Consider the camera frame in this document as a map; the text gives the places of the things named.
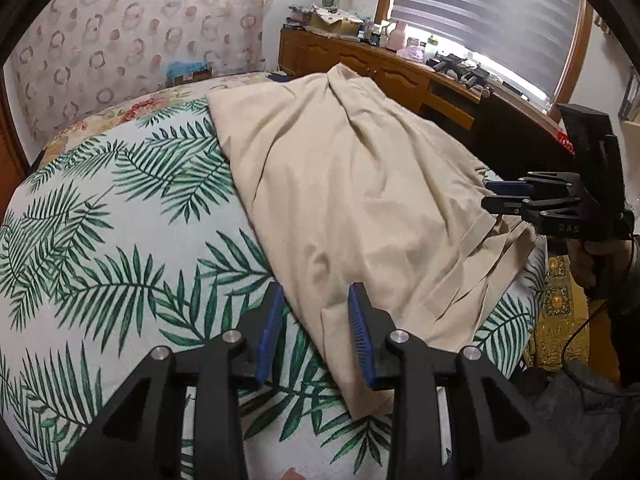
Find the beige cloth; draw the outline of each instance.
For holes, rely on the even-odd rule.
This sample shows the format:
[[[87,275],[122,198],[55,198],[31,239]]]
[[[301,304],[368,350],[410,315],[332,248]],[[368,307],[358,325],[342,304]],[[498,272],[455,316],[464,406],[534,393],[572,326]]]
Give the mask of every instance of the beige cloth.
[[[207,98],[274,275],[354,418],[390,393],[360,377],[351,283],[435,347],[472,340],[534,233],[481,208],[486,168],[464,146],[344,65]]]

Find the window blind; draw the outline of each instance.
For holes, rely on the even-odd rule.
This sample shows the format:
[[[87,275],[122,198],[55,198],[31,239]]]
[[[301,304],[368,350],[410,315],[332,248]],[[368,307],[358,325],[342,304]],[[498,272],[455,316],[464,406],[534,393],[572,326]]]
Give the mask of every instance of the window blind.
[[[392,0],[391,18],[455,41],[553,96],[580,0]]]

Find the green fern print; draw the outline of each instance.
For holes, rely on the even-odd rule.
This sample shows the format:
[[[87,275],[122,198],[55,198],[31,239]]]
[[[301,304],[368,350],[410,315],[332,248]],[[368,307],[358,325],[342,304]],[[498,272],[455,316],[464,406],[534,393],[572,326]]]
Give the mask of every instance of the green fern print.
[[[540,307],[544,252],[521,274],[474,340],[505,375]],[[0,416],[55,478],[153,346],[203,345],[260,304],[273,279],[205,98],[82,143],[33,173],[0,224]],[[300,439],[329,476],[382,480],[391,416],[353,420],[307,332],[288,307],[283,316],[271,376],[239,392],[247,449],[287,454]],[[186,479],[195,395],[185,400]]]
[[[55,357],[49,352],[48,358],[32,358],[27,351],[19,378],[12,381],[3,362],[0,350],[0,406],[12,410],[36,468],[54,478],[64,456],[102,409],[100,368],[90,375],[84,344],[75,365],[68,344],[64,354]]]

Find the metal screw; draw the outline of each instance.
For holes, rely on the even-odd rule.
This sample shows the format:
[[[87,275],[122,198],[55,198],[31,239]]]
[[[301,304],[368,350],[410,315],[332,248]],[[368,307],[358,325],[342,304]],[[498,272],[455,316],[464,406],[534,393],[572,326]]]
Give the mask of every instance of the metal screw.
[[[171,349],[168,346],[156,346],[151,351],[151,357],[156,361],[164,361],[171,355]]]
[[[470,361],[478,361],[478,359],[482,356],[482,352],[479,351],[475,346],[465,346],[465,349],[462,351],[462,355]]]
[[[226,343],[237,343],[242,338],[242,334],[238,330],[227,330],[222,335],[222,340]]]
[[[404,330],[394,330],[391,334],[389,334],[391,341],[394,343],[406,343],[409,341],[409,335]]]

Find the black cable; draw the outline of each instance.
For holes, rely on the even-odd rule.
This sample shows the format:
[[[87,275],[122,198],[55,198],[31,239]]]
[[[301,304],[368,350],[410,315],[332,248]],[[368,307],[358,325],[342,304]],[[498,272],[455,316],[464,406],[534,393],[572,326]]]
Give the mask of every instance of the black cable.
[[[625,278],[623,280],[623,283],[626,282],[626,280],[628,279],[629,275],[631,274],[631,270],[632,267],[634,265],[634,261],[636,259],[636,240],[634,239],[634,237],[631,237],[631,241],[632,246],[631,246],[631,259],[629,260],[629,264],[626,267],[626,272],[625,272]],[[581,388],[584,388],[586,390],[589,390],[591,392],[594,392],[596,394],[601,394],[604,396],[609,396],[609,397],[623,397],[623,398],[636,398],[636,397],[640,397],[640,392],[635,392],[635,393],[630,393],[630,392],[608,392],[607,390],[603,390],[601,388],[598,388],[597,386],[592,386],[591,384],[583,381],[580,377],[577,377],[571,370],[569,370],[569,368],[566,366],[566,351],[569,348],[569,345],[571,344],[571,342],[575,339],[575,337],[582,331],[584,330],[584,327],[586,327],[592,319],[594,319],[598,314],[602,313],[604,310],[606,310],[609,307],[609,301],[610,300],[606,300],[593,314],[591,314],[589,316],[589,319],[587,319],[587,321],[585,321],[578,330],[576,330],[574,332],[574,334],[569,338],[569,340],[564,344],[564,346],[562,347],[562,353],[560,354],[560,361],[562,363],[562,369],[564,370],[564,373],[568,375],[568,377],[578,386]]]

